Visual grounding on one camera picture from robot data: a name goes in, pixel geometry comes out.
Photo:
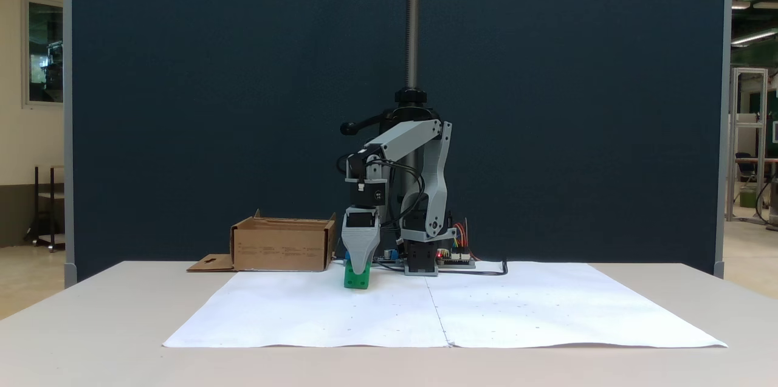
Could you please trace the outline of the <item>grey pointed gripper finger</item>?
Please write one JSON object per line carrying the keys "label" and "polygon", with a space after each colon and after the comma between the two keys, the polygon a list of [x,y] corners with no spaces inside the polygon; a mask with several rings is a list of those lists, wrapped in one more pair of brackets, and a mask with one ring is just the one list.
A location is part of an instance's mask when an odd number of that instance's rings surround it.
{"label": "grey pointed gripper finger", "polygon": [[371,227],[349,227],[345,224],[341,238],[352,262],[353,272],[363,274],[380,243],[380,224]]}

